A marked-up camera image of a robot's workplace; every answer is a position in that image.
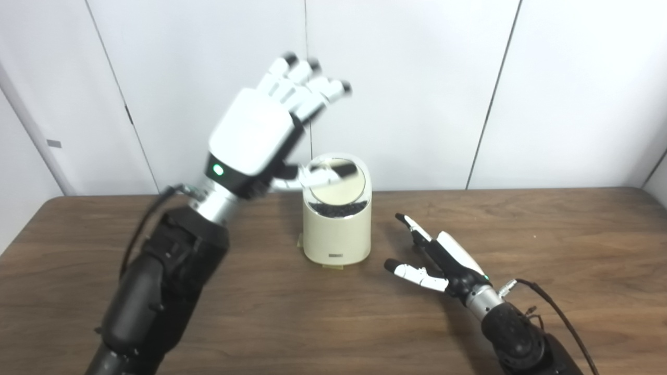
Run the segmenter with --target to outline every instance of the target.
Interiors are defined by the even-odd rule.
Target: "white robotic hand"
[[[269,189],[327,185],[357,173],[354,164],[315,169],[285,164],[305,126],[351,91],[346,82],[318,75],[319,71],[316,60],[286,53],[257,89],[241,90],[209,139],[206,181],[191,207],[223,223],[239,200],[262,196]]]

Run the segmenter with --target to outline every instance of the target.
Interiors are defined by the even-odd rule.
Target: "black fingertip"
[[[407,226],[410,226],[410,225],[408,224],[408,221],[406,220],[406,216],[405,216],[405,215],[397,213],[397,214],[394,215],[394,216],[398,219],[399,222],[401,222],[401,223],[403,223],[403,224],[405,224],[405,225],[407,225]]]
[[[290,67],[294,66],[294,64],[299,61],[294,52],[291,51],[283,53],[283,59],[285,59]]]
[[[343,90],[345,90],[345,93],[352,93],[352,86],[350,85],[349,82],[347,81],[340,81],[340,83],[343,84]]]
[[[401,261],[389,258],[384,261],[384,269],[393,273],[396,267],[400,266],[401,264],[403,264]]]
[[[319,71],[321,69],[321,67],[319,66],[319,61],[317,59],[311,57],[306,61],[308,61],[308,65],[310,65],[310,69],[312,69],[313,71]]]
[[[355,163],[336,165],[335,167],[331,167],[331,169],[341,178],[357,174],[357,165]]]

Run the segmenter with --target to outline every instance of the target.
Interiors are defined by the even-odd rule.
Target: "green indicator light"
[[[225,173],[225,170],[222,169],[222,166],[219,165],[219,164],[214,164],[214,165],[213,165],[213,171],[214,171],[215,174],[217,174],[217,175],[222,175],[223,173]]]

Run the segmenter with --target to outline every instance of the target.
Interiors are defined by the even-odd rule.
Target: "cable connector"
[[[505,296],[507,296],[512,291],[512,288],[516,286],[516,283],[516,280],[510,280],[507,284],[505,284],[505,286],[498,290],[498,297],[504,299]]]

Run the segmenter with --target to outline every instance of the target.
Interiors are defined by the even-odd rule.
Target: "black cable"
[[[125,274],[125,271],[127,271],[127,263],[129,262],[129,257],[132,254],[132,248],[134,248],[134,244],[137,241],[137,238],[143,231],[143,227],[146,225],[146,222],[148,222],[148,219],[153,215],[155,211],[157,211],[160,206],[162,206],[169,198],[171,198],[176,192],[186,192],[185,191],[185,186],[181,183],[176,186],[168,186],[166,189],[164,189],[163,192],[160,193],[160,195],[153,201],[153,203],[148,207],[148,210],[144,213],[143,217],[141,218],[141,221],[139,222],[139,225],[137,226],[137,229],[134,231],[134,234],[132,235],[132,239],[129,241],[129,244],[127,245],[127,248],[125,249],[125,253],[123,254],[123,261],[121,262],[121,269],[120,269],[120,278],[123,277]]]
[[[529,282],[524,279],[515,279],[516,282],[519,282],[521,284],[527,285],[530,289],[533,289],[533,291],[537,294],[540,295],[551,307],[554,308],[560,319],[565,323],[565,327],[568,328],[570,333],[572,334],[572,337],[574,337],[574,340],[577,341],[577,345],[579,345],[579,349],[582,350],[582,353],[584,354],[584,357],[586,357],[586,361],[588,362],[588,365],[590,366],[591,371],[593,371],[594,375],[600,375],[598,372],[598,368],[595,367],[595,363],[593,363],[593,358],[591,358],[590,354],[588,353],[588,349],[586,349],[586,346],[584,345],[584,342],[582,341],[581,337],[579,337],[579,334],[577,334],[577,331],[574,329],[572,326],[572,323],[568,320],[568,318],[565,316],[565,313],[556,305],[554,300],[545,292],[542,288],[540,288],[537,283],[534,282]]]

